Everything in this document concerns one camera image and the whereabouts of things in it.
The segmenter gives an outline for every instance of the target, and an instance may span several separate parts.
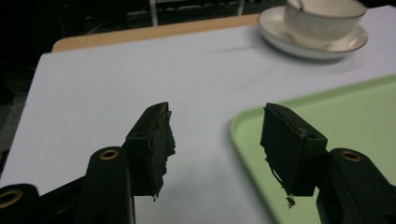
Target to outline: light green plastic tray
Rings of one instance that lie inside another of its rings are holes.
[[[396,184],[396,75],[277,104],[323,133],[329,139],[328,150],[355,149],[368,156],[390,184]],[[231,126],[234,146],[249,176],[276,222],[320,223],[318,190],[314,197],[295,197],[295,206],[288,207],[286,192],[273,177],[260,146],[263,115],[262,106],[243,111]]]

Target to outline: wooden table edge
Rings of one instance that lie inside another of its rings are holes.
[[[172,35],[186,35],[238,26],[254,25],[257,23],[258,17],[259,14],[251,14],[205,21],[182,22],[170,25],[153,26],[94,35],[71,36],[58,40],[53,45],[52,52],[93,48],[126,42],[162,38]]]

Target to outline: table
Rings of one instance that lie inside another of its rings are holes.
[[[369,42],[337,61],[289,56],[254,25],[45,54],[0,187],[43,194],[84,175],[94,151],[120,146],[146,107],[168,101],[177,154],[157,202],[135,197],[137,223],[271,223],[233,150],[233,116],[395,74],[395,20],[394,7],[369,9]]]
[[[154,38],[164,38],[173,35],[186,35],[237,26],[253,25],[257,22],[258,17],[258,14],[252,14],[239,17],[235,16],[206,21],[191,21],[95,35],[72,36],[56,42],[52,48],[52,52],[100,47]]]

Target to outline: saucer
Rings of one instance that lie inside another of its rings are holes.
[[[367,32],[358,26],[347,36],[323,46],[307,46],[297,42],[283,22],[284,7],[266,9],[259,16],[262,36],[274,47],[289,54],[316,60],[339,59],[363,47]]]

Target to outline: white teacup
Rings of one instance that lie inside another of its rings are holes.
[[[288,0],[284,22],[306,46],[322,46],[352,32],[367,8],[356,0]]]

